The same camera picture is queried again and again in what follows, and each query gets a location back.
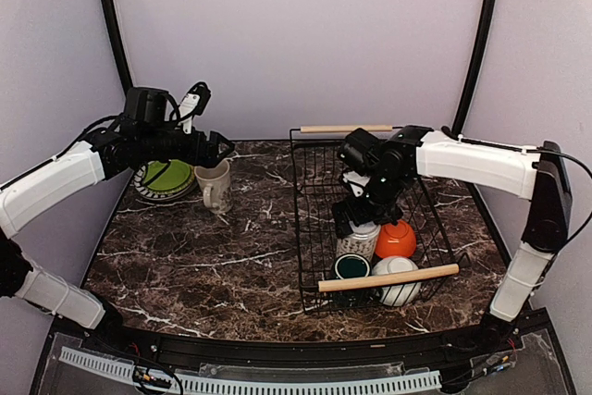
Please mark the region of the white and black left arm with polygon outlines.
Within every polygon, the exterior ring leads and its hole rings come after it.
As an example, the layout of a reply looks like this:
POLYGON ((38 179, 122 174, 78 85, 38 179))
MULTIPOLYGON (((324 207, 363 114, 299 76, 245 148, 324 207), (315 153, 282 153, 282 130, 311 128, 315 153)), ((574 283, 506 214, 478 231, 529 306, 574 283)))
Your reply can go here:
POLYGON ((111 354, 130 347, 130 333, 111 303, 41 264, 19 243, 21 233, 87 190, 158 162, 217 167, 234 144, 217 131, 195 128, 212 92, 193 84, 180 101, 155 87, 132 87, 123 109, 100 117, 57 154, 1 185, 1 296, 93 331, 111 354))

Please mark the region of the white mug with grey pattern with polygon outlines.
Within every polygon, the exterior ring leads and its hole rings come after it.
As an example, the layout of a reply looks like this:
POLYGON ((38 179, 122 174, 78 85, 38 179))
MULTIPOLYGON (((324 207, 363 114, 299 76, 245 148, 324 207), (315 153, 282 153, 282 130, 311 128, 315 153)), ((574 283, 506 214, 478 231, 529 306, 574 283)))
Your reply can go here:
POLYGON ((212 168, 195 167, 194 174, 205 208, 215 215, 227 213, 232 207, 229 161, 224 159, 212 168))

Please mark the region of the green leaf-shaped dish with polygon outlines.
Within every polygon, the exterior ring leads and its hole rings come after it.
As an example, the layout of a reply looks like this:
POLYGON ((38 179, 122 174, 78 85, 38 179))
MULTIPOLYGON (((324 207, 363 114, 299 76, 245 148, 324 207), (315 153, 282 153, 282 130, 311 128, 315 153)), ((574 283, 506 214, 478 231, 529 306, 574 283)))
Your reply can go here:
POLYGON ((140 184, 153 191, 174 191, 190 182, 191 168, 179 160, 151 162, 142 174, 140 184))

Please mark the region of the orange bowl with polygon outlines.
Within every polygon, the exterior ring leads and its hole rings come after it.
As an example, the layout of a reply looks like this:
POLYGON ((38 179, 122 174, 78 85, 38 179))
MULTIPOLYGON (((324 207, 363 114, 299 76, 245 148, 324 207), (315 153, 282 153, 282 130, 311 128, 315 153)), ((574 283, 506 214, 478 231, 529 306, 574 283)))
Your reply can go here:
POLYGON ((396 225, 385 224, 381 227, 375 254, 382 259, 391 256, 410 258, 417 248, 415 233, 410 224, 400 220, 396 225))

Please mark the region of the white cup with black characters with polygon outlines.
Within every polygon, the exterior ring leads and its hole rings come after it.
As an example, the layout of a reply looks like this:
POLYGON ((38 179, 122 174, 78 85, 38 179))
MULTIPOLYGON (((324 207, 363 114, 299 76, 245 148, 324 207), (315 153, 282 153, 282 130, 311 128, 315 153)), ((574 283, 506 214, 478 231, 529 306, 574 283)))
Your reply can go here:
POLYGON ((355 253, 371 262, 376 249, 380 226, 372 222, 356 226, 350 223, 352 233, 343 239, 338 239, 336 257, 343 254, 355 253))

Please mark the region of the dark green cup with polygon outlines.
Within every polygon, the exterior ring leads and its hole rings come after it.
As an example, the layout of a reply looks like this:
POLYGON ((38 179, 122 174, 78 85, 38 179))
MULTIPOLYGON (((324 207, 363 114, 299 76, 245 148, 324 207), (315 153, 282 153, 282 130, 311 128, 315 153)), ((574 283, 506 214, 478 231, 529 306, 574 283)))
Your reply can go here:
POLYGON ((371 267, 363 256, 348 253, 336 259, 333 272, 338 279, 366 278, 370 275, 371 267))

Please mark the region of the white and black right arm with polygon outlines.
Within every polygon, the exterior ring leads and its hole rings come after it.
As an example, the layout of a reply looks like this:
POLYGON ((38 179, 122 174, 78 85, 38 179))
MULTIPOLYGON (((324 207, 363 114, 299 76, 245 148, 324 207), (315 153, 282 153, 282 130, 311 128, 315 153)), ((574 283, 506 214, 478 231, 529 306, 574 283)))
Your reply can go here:
POLYGON ((472 333, 479 351, 494 351, 508 336, 506 323, 520 314, 569 242, 573 197, 560 146, 505 145, 454 135, 447 127, 409 125, 388 139, 356 128, 337 157, 355 176, 352 191, 332 206, 341 239, 366 223, 398 222, 402 191, 422 178, 462 183, 472 196, 486 188, 529 202, 519 246, 487 310, 490 317, 472 333))

